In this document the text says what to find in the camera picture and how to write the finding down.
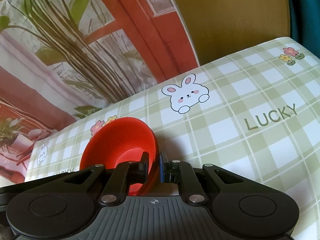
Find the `large red bowl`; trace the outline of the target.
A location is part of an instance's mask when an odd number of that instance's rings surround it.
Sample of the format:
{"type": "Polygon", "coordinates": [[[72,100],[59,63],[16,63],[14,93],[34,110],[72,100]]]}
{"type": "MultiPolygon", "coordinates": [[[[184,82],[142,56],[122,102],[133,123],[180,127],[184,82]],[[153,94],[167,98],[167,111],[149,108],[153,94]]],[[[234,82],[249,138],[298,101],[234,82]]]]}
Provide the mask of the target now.
{"type": "Polygon", "coordinates": [[[152,129],[142,120],[123,117],[106,124],[85,147],[80,169],[95,164],[103,164],[106,169],[115,168],[125,161],[139,161],[143,152],[149,154],[148,180],[145,184],[135,183],[129,189],[129,195],[143,196],[158,177],[159,148],[152,129]]]}

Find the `yellow wooden headboard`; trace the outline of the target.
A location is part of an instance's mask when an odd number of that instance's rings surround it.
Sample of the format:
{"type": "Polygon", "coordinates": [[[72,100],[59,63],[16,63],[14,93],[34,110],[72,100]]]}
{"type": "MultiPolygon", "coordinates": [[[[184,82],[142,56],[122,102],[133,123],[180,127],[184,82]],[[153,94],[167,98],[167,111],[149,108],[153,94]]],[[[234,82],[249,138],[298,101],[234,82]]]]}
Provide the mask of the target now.
{"type": "Polygon", "coordinates": [[[290,34],[289,0],[174,0],[201,65],[290,34]]]}

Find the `green checked tablecloth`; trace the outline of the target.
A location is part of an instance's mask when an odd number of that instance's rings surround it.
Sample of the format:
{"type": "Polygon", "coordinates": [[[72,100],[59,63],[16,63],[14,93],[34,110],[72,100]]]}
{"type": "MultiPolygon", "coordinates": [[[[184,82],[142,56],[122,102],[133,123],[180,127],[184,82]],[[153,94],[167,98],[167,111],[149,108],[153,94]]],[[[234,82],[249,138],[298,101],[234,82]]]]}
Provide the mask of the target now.
{"type": "Polygon", "coordinates": [[[157,85],[36,143],[26,180],[79,169],[103,124],[131,116],[154,131],[169,158],[212,163],[290,195],[294,239],[319,239],[319,57],[288,37],[193,70],[209,99],[180,114],[157,85]]]}

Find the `printed backdrop cloth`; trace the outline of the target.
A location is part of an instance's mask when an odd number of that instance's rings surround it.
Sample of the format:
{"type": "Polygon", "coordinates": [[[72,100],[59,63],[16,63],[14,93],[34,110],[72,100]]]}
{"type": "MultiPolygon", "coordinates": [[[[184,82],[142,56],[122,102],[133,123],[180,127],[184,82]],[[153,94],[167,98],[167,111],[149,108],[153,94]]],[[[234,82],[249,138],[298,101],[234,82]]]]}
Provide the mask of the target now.
{"type": "Polygon", "coordinates": [[[1,0],[1,181],[35,142],[199,65],[173,0],[1,0]]]}

